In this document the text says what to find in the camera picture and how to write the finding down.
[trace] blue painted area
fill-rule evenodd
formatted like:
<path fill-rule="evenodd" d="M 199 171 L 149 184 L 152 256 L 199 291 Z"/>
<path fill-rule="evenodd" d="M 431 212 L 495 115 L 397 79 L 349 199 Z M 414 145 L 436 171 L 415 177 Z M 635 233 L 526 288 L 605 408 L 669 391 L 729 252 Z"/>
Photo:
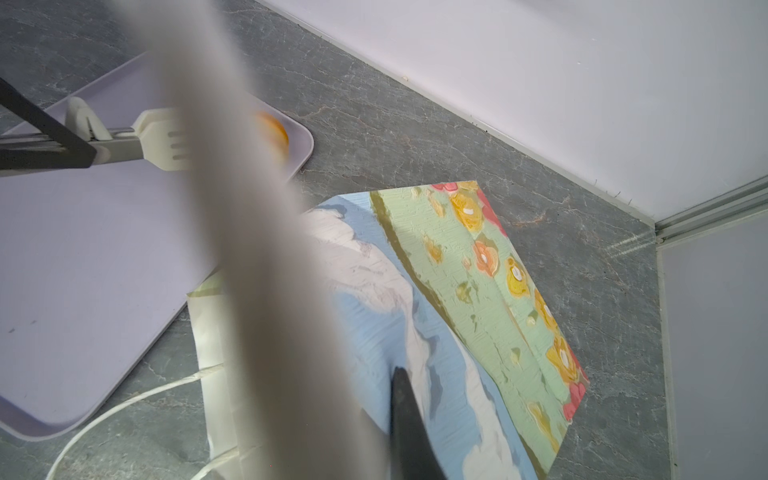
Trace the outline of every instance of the blue painted area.
<path fill-rule="evenodd" d="M 448 478 L 464 478 L 464 458 L 479 443 L 480 432 L 475 412 L 467 403 L 464 358 L 448 326 L 413 286 L 376 221 L 368 193 L 334 197 L 320 207 L 339 211 L 344 221 L 355 230 L 357 240 L 376 245 L 411 283 L 415 327 L 430 345 L 427 362 L 429 377 L 432 382 L 435 379 L 439 382 L 430 388 L 432 398 L 425 427 L 435 455 Z M 374 312 L 347 293 L 337 293 L 335 304 L 343 318 L 345 340 L 351 353 L 353 364 L 350 371 L 356 398 L 373 421 L 388 432 L 392 372 L 396 366 L 406 366 L 405 316 L 399 310 L 391 313 Z M 513 461 L 520 468 L 524 480 L 536 480 L 533 465 L 512 425 L 496 384 L 477 362 L 475 364 L 495 405 L 496 414 L 511 447 Z"/>

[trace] plastic tray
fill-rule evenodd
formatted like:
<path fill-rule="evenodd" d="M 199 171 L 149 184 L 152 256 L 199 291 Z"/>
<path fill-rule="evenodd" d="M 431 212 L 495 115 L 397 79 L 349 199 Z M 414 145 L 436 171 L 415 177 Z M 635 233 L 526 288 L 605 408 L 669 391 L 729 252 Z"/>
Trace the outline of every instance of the plastic tray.
<path fill-rule="evenodd" d="M 146 55 L 75 92 L 107 128 L 169 106 Z M 48 112 L 63 121 L 66 99 Z M 290 140 L 310 132 L 254 98 Z M 9 133 L 35 131 L 22 124 Z M 0 426 L 27 440 L 78 426 L 106 400 L 215 267 L 198 242 L 187 172 L 144 160 L 0 177 Z"/>

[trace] white panel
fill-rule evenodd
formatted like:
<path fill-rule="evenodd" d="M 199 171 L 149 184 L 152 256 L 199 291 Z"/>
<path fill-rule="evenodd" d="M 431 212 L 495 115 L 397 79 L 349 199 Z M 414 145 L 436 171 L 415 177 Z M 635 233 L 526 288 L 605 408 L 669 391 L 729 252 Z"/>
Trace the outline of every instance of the white panel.
<path fill-rule="evenodd" d="M 768 174 L 768 2 L 265 3 L 657 220 Z"/>
<path fill-rule="evenodd" d="M 680 480 L 765 478 L 768 215 L 660 250 Z"/>

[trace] white cord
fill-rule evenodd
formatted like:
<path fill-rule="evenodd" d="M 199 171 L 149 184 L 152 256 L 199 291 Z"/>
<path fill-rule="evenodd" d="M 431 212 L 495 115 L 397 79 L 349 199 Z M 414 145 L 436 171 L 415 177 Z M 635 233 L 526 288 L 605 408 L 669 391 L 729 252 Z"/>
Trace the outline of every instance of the white cord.
<path fill-rule="evenodd" d="M 111 409 L 107 410 L 106 412 L 102 413 L 100 416 L 96 417 L 91 423 L 87 424 L 80 432 L 77 433 L 77 435 L 72 437 L 69 442 L 67 442 L 67 445 L 64 446 L 64 449 L 61 450 L 61 453 L 58 454 L 58 457 L 56 457 L 56 460 L 53 462 L 53 465 L 51 465 L 51 469 L 48 470 L 48 474 L 45 476 L 45 480 L 53 480 L 54 475 L 56 475 L 56 468 L 58 467 L 58 464 L 61 463 L 61 460 L 64 458 L 64 455 L 66 455 L 67 452 L 69 452 L 69 450 L 72 448 L 72 446 L 75 443 L 77 443 L 78 440 L 83 438 L 83 435 L 90 432 L 99 423 L 102 423 L 104 420 L 113 416 L 115 413 L 120 412 L 122 409 L 125 409 L 128 406 L 135 404 L 136 402 L 140 402 L 141 400 L 148 399 L 149 397 L 153 395 L 157 395 L 158 393 L 161 393 L 161 392 L 165 392 L 166 390 L 174 389 L 178 386 L 186 385 L 187 383 L 196 382 L 197 380 L 202 379 L 203 377 L 208 376 L 211 373 L 215 373 L 221 370 L 222 368 L 223 368 L 223 364 L 219 364 L 219 365 L 211 366 L 207 369 L 202 369 L 201 371 L 194 373 L 190 376 L 186 376 L 181 380 L 176 380 L 175 382 L 166 383 L 165 385 L 158 386 L 156 388 L 153 388 L 152 390 L 147 390 L 144 393 L 136 395 L 135 397 L 131 397 L 125 402 L 122 402 L 121 404 L 116 405 Z M 230 450 L 229 452 L 219 455 L 208 465 L 214 463 L 216 460 L 218 460 L 224 455 L 229 454 L 230 452 L 232 451 Z M 199 480 L 199 478 L 203 478 L 203 477 L 198 477 L 197 475 L 195 475 L 194 478 L 196 480 Z"/>
<path fill-rule="evenodd" d="M 233 458 L 237 458 L 237 456 L 240 454 L 238 452 L 237 447 L 227 450 L 226 452 L 222 453 L 221 455 L 217 456 L 213 460 L 211 460 L 208 465 L 205 465 L 203 468 L 200 469 L 200 471 L 190 480 L 203 480 L 205 478 L 205 475 L 208 475 L 208 472 L 213 470 L 214 468 L 218 468 L 228 461 L 230 461 Z"/>

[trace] gray countertop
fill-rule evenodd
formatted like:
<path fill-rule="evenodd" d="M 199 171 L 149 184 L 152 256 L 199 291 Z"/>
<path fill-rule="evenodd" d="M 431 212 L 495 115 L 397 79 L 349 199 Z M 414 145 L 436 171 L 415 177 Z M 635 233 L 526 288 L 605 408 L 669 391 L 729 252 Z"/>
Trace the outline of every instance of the gray countertop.
<path fill-rule="evenodd" d="M 98 0 L 3 4 L 0 75 L 41 106 L 139 53 Z M 222 8 L 263 100 L 315 137 L 295 180 L 307 206 L 352 191 L 481 184 L 592 381 L 550 478 L 669 478 L 652 227 L 267 8 Z M 0 131 L 16 123 L 0 112 Z M 184 310 L 105 408 L 196 370 Z M 73 434 L 23 442 L 0 432 L 0 479 L 44 478 Z M 207 460 L 192 383 L 96 427 L 57 478 L 191 478 Z"/>

